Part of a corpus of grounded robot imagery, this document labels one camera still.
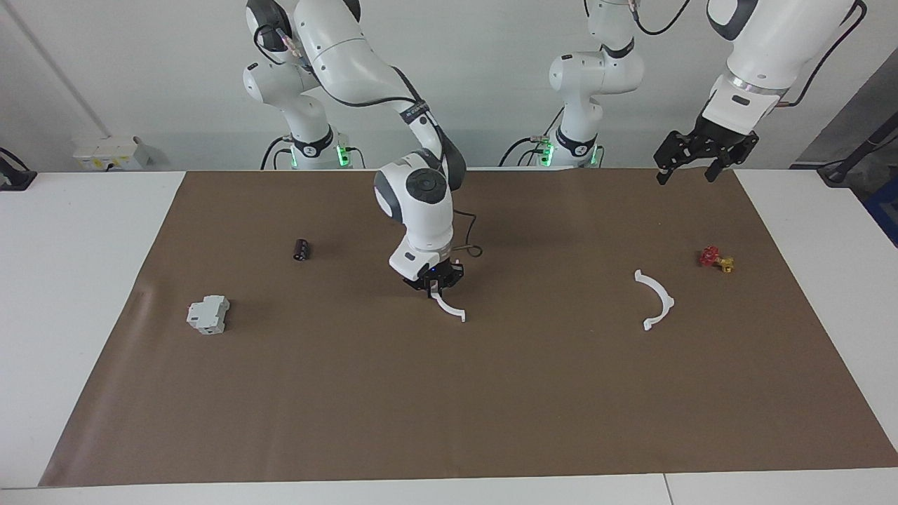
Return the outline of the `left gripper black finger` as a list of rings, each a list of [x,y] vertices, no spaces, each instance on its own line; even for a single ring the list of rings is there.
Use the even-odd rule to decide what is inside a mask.
[[[715,160],[711,166],[706,169],[705,179],[708,182],[715,182],[725,169],[733,164],[742,164],[750,156],[751,151],[759,142],[757,135],[747,135],[743,140],[739,140],[732,146],[713,142],[713,154]]]
[[[698,158],[699,138],[696,135],[671,131],[655,150],[654,162],[658,169],[655,176],[660,185],[666,185],[674,171]]]

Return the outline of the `white power strip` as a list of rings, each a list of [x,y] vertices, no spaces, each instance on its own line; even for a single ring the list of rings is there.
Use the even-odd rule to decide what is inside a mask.
[[[147,147],[137,135],[112,135],[93,143],[81,142],[72,160],[82,170],[145,170],[151,166]]]

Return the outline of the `white half-ring pipe clamp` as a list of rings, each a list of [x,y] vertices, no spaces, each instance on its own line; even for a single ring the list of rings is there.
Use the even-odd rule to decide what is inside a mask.
[[[646,318],[643,321],[643,330],[648,332],[652,330],[655,324],[662,322],[665,317],[671,312],[671,308],[676,305],[676,301],[670,296],[668,290],[655,278],[649,277],[645,275],[641,269],[636,269],[633,278],[635,282],[646,285],[651,288],[659,297],[659,300],[662,304],[661,311],[657,316]]]
[[[465,312],[465,310],[450,306],[449,303],[447,303],[443,299],[442,294],[439,293],[439,295],[437,295],[436,303],[437,306],[439,306],[443,310],[443,312],[450,314],[450,316],[452,317],[458,318],[462,323],[465,323],[467,321],[467,313]]]

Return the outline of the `black stand leg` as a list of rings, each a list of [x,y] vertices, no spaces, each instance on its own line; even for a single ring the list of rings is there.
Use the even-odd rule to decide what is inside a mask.
[[[898,140],[898,111],[879,126],[872,135],[863,141],[849,156],[835,162],[825,163],[818,167],[817,174],[829,187],[843,185],[849,172],[862,162],[869,154],[876,153]]]

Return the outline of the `brown paper mat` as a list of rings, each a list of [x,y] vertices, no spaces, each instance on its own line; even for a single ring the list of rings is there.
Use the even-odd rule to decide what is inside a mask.
[[[898,466],[734,173],[474,172],[453,197],[485,250],[445,291],[465,323],[388,265],[370,173],[185,175],[41,484]],[[676,301],[648,332],[636,269]],[[205,295],[221,335],[186,322]]]

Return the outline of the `red and yellow valve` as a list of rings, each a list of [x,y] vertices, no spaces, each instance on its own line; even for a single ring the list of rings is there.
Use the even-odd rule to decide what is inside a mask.
[[[734,258],[721,255],[719,248],[712,245],[702,250],[699,254],[698,263],[702,267],[713,267],[723,273],[732,273],[735,267]]]

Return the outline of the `black table clamp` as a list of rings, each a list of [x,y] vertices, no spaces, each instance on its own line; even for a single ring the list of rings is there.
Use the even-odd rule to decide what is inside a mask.
[[[37,175],[16,154],[0,147],[0,191],[25,191]]]

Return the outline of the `white circuit breaker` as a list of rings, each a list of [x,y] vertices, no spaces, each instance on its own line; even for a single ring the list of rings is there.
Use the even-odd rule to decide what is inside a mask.
[[[190,304],[186,322],[200,335],[221,335],[230,302],[224,295],[205,295],[200,302]]]

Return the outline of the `blue box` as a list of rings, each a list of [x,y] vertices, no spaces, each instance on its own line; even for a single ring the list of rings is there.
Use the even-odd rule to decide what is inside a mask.
[[[898,175],[867,197],[863,207],[898,248]]]

